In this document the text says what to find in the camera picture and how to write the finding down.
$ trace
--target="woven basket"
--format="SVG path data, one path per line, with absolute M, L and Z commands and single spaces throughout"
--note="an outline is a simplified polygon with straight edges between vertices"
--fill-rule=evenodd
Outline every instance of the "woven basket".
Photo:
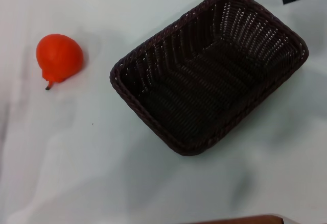
M 253 0 L 205 0 L 112 69 L 110 81 L 172 150 L 215 145 L 309 55 Z

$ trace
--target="wicker basket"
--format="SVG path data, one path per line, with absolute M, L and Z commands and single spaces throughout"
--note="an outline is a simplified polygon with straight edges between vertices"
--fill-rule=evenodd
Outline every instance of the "wicker basket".
M 309 55 L 305 42 L 253 0 L 205 0 L 138 46 L 110 81 L 172 150 L 215 145 Z

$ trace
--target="dark brown basket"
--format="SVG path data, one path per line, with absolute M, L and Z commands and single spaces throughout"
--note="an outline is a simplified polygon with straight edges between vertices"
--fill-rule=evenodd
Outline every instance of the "dark brown basket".
M 305 42 L 253 0 L 205 0 L 112 69 L 110 81 L 172 150 L 215 145 L 308 58 Z

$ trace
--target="table surface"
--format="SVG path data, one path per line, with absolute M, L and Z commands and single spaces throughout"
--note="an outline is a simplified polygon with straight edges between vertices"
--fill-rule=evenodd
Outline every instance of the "table surface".
M 199 156 L 170 150 L 112 88 L 121 57 L 201 1 L 0 0 L 0 223 L 327 222 L 327 0 L 256 0 L 310 56 Z M 45 91 L 35 48 L 50 33 L 87 67 Z

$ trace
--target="basket rim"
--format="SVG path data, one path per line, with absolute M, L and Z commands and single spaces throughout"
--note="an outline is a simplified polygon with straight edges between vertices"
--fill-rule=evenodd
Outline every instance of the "basket rim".
M 147 111 L 145 107 L 142 106 L 142 104 L 139 102 L 139 100 L 131 94 L 131 92 L 128 90 L 128 88 L 124 85 L 124 83 L 121 80 L 120 72 L 123 70 L 123 68 L 126 65 L 129 65 L 135 58 L 138 58 L 139 56 L 145 54 L 147 50 L 152 48 L 154 45 L 158 44 L 162 40 L 164 40 L 166 37 L 172 35 L 173 33 L 179 31 L 182 27 L 184 27 L 189 21 L 196 18 L 199 14 L 206 11 L 209 7 L 211 7 L 213 4 L 217 3 L 220 0 L 204 0 L 202 3 L 200 3 L 198 6 L 194 7 L 190 11 L 183 14 L 178 20 L 173 22 L 172 24 L 168 25 L 166 28 L 155 34 L 153 37 L 149 38 L 142 44 L 140 44 L 138 47 L 136 47 L 134 50 L 132 50 L 130 53 L 128 53 L 125 57 L 121 58 L 112 68 L 110 72 L 110 82 L 113 86 L 113 88 L 117 91 L 117 93 L 121 96 L 121 98 L 127 103 L 127 105 L 134 110 L 134 112 L 143 120 L 143 122 L 150 127 L 172 150 L 175 152 L 181 154 L 181 155 L 196 155 L 204 150 L 208 149 L 209 147 L 204 145 L 204 142 L 208 140 L 212 140 L 217 135 L 218 131 L 224 130 L 224 127 L 219 127 L 219 125 L 222 125 L 222 121 L 219 120 L 218 123 L 215 123 L 212 125 L 212 127 L 209 129 L 209 132 L 206 133 L 202 138 L 200 138 L 199 143 L 197 143 L 199 146 L 186 146 L 185 144 L 181 143 L 179 140 L 177 140 L 169 131 L 167 131 L 161 124 L 158 122 L 152 115 Z M 270 11 L 268 11 L 265 7 L 260 5 L 254 0 L 242 0 L 246 1 L 248 4 L 252 4 L 256 10 L 260 11 L 267 19 L 271 18 L 271 21 L 275 25 L 278 26 L 278 28 L 282 29 L 284 32 L 288 32 L 289 35 L 287 37 L 290 37 L 292 40 L 292 43 L 296 45 L 297 49 L 299 51 L 299 61 L 294 64 L 289 70 L 288 73 L 293 74 L 308 58 L 309 56 L 309 50 L 304 42 L 304 40 L 299 37 L 294 31 L 292 31 L 288 26 L 286 26 L 284 23 L 282 23 L 277 17 L 275 17 Z M 276 76 L 270 76 L 270 78 L 267 78 L 265 82 L 262 82 L 257 86 L 257 88 L 253 88 L 253 90 L 250 92 L 249 95 L 245 96 L 241 100 L 237 102 L 237 104 L 243 104 L 246 103 L 249 98 L 251 97 L 251 94 L 255 94 L 255 91 L 258 93 L 258 90 L 261 89 L 261 86 L 263 86 L 265 83 L 271 82 L 271 78 L 276 78 Z M 233 113 L 241 113 L 242 110 L 244 110 L 243 106 L 237 106 L 233 105 L 227 112 L 230 112 L 233 110 Z M 233 120 L 232 116 L 224 116 L 221 115 L 221 117 L 227 117 L 226 120 Z

